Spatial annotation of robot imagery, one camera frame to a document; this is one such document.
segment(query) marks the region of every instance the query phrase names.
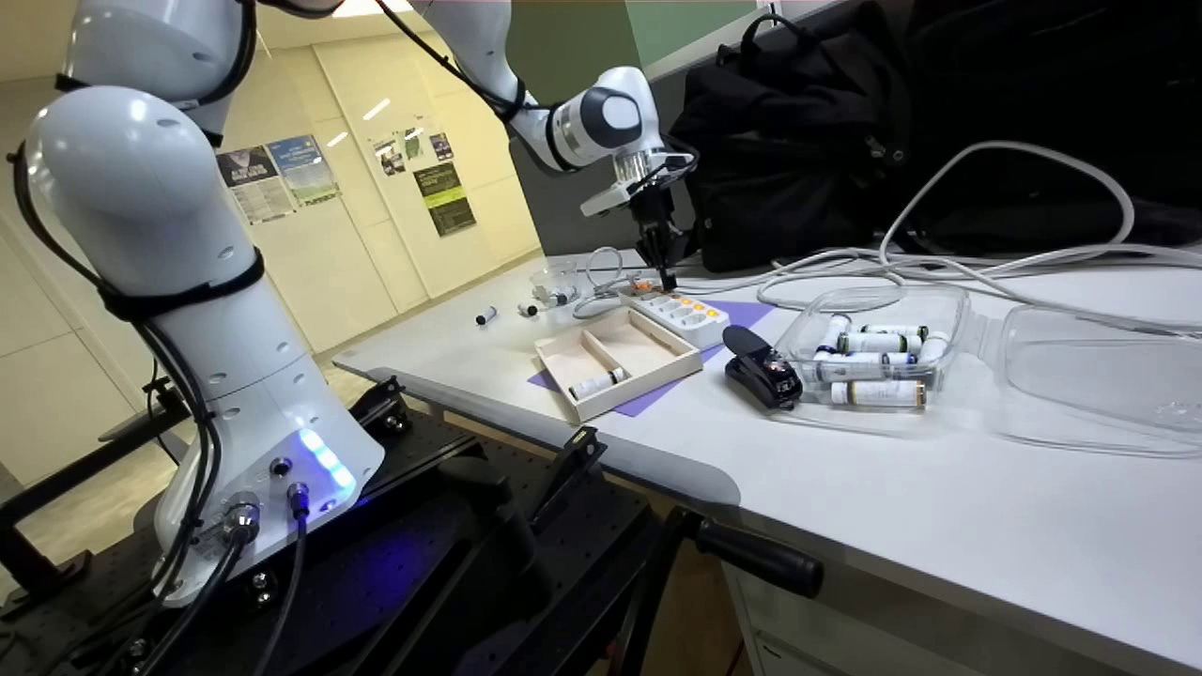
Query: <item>white table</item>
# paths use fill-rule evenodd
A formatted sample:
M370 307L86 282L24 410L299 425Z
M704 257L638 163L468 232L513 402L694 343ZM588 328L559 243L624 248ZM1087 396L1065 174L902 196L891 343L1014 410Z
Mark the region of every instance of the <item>white table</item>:
M535 272L544 259L468 286L350 347L337 363L370 378L398 376L416 398L555 446L575 425L559 396L533 385L529 347L569 317L516 317ZM1202 321L1202 276L1061 276L1022 288ZM754 332L776 337L793 321L766 311ZM1052 452L991 433L981 422L987 410L930 416L921 436L776 425L723 385L721 363L723 353L638 416L598 416L604 462L697 505L736 505L876 565L1202 667L1202 453L1165 462Z

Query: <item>black device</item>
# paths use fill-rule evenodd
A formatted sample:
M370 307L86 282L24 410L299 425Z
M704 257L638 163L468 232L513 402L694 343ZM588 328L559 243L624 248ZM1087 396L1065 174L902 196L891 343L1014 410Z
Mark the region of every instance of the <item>black device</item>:
M793 410L799 402L799 378L793 363L754 332L733 322L721 332L721 343L727 353L736 353L723 363L723 376L746 386L766 410Z

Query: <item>floor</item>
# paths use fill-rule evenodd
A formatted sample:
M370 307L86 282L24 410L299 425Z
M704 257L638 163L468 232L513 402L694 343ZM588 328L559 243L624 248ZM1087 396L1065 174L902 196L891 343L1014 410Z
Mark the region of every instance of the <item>floor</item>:
M369 385L325 368L325 378L340 402L351 402ZM158 496L173 477L173 462L166 452L137 446L113 470L78 485L64 500L48 505L34 517L21 524L21 532L48 557L67 561L82 549L102 554L131 532L135 515L150 496ZM8 596L13 584L0 569L0 596ZM721 569L694 549L679 549L652 644L644 654L649 676L727 676L746 672L746 659L741 654L741 635L733 620L733 606L723 596Z

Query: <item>clear plastic container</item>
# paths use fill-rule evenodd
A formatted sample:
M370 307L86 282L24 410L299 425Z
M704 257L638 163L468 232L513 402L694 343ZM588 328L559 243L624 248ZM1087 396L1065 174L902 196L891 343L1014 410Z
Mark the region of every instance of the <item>clear plastic container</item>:
M793 413L776 413L774 422L809 425L809 430L837 430L837 433L868 433L868 436L928 436L937 433L933 416L942 416L946 386L952 386L952 347L963 317L961 288L930 288L930 286L868 286L868 288L837 288L817 298L799 321L782 333L776 353L799 371L802 402ZM912 391L893 386L903 396L898 410L876 407L843 407L843 391L822 378L816 368L830 347L835 322L848 328L848 333L862 333L870 328L925 328L921 362L928 378L921 386L921 402Z
M1014 307L995 349L1001 436L1202 458L1202 343Z

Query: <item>robotic arm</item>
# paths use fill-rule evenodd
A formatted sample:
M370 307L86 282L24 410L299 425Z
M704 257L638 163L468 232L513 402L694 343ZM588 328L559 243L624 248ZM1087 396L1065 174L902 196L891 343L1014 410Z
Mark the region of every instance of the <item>robotic arm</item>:
M270 0L331 15L340 0ZM649 263L676 263L667 183L692 155L667 149L640 70L612 69L564 107L535 107L504 57L505 0L416 0L460 75L505 129L567 174L612 158L617 183L582 212L629 204ZM226 204L212 144L256 52L256 0L78 0L67 92L29 124L13 187L42 204L91 259L113 317L170 368L198 425L166 490L155 576L166 606L256 569L350 511L383 452L325 391L302 337L264 282L264 259Z

